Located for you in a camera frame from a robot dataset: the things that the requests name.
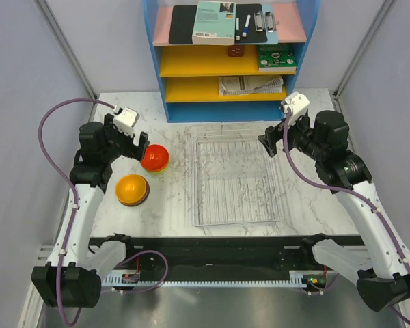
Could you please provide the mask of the red orange bowl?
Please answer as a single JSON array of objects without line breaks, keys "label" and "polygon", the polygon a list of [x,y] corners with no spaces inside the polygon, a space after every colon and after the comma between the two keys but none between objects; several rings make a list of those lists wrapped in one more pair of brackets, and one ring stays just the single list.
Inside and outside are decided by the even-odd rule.
[{"label": "red orange bowl", "polygon": [[169,152],[165,147],[158,144],[149,145],[146,149],[144,158],[141,160],[141,166],[144,168],[149,162],[164,163],[169,161]]}]

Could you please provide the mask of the yellow orange bowl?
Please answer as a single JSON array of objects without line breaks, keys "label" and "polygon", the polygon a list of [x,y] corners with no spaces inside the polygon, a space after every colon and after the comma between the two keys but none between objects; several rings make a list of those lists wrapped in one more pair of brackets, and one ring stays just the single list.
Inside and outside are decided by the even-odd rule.
[{"label": "yellow orange bowl", "polygon": [[140,190],[141,192],[143,192],[147,186],[148,183],[143,176],[137,174],[130,174],[124,176],[118,181],[117,185],[115,186],[115,195],[117,197],[117,194],[119,192],[128,189],[132,189],[133,191]]}]

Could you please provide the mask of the lime green bowl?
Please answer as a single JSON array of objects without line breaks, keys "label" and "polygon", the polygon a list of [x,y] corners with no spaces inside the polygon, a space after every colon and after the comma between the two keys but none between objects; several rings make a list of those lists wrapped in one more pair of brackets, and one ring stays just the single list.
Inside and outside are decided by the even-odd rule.
[{"label": "lime green bowl", "polygon": [[166,161],[164,163],[153,163],[149,162],[145,167],[143,167],[147,172],[150,173],[161,173],[163,172],[169,165],[169,161]]}]

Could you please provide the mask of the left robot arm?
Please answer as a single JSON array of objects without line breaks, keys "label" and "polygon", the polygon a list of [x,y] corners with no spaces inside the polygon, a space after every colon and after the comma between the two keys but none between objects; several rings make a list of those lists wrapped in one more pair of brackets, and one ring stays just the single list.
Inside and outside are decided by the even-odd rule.
[{"label": "left robot arm", "polygon": [[104,238],[94,254],[89,253],[89,245],[112,162],[121,156],[140,161],[149,145],[147,133],[141,133],[138,144],[133,143],[138,119],[137,112],[123,108],[119,114],[107,114],[103,122],[86,123],[79,129],[80,148],[69,175],[70,203],[63,226],[46,264],[36,266],[31,274],[49,307],[92,308],[108,274],[117,265],[128,269],[135,264],[136,252],[126,246],[125,236]]}]

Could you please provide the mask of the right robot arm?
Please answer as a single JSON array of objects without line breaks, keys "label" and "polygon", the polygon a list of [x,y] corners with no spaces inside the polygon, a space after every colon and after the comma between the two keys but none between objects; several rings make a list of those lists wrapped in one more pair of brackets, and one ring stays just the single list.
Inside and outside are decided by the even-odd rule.
[{"label": "right robot arm", "polygon": [[294,172],[313,187],[330,191],[345,208],[366,246],[365,259],[317,234],[303,240],[300,263],[307,269],[324,265],[353,283],[364,303],[379,312],[410,299],[410,251],[394,231],[364,161],[349,150],[349,126],[341,113],[321,111],[314,120],[308,114],[288,114],[277,126],[268,127],[258,141],[269,156],[292,149],[315,162],[321,182]]}]

